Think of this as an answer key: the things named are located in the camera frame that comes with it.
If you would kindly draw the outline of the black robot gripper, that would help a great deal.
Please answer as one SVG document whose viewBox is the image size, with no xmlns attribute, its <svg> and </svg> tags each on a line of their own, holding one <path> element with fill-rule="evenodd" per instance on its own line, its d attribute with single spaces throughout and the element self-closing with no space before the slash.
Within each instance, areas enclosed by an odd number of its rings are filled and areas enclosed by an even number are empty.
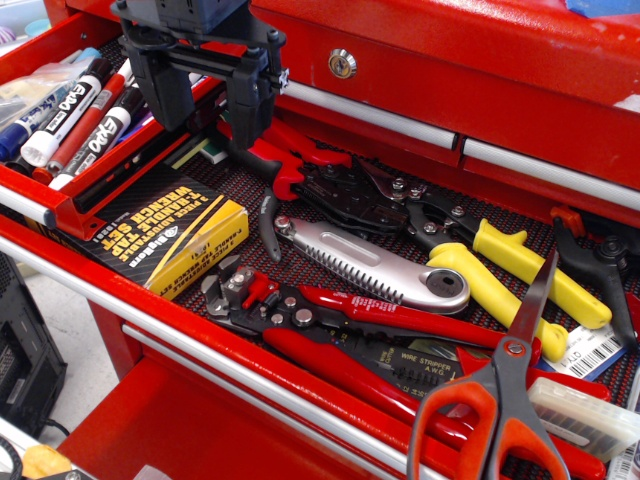
<svg viewBox="0 0 640 480">
<path fill-rule="evenodd" d="M 241 64 L 233 71 L 227 104 L 238 148 L 252 147 L 270 128 L 274 92 L 281 94 L 288 85 L 280 56 L 286 35 L 253 16 L 247 1 L 116 1 L 111 11 L 121 20 L 138 87 L 167 131 L 177 130 L 195 109 L 189 73 L 173 66 L 168 55 L 183 53 L 190 72 L 220 76 L 216 60 L 197 50 L 210 42 L 244 45 L 266 55 L 259 69 Z"/>
</svg>

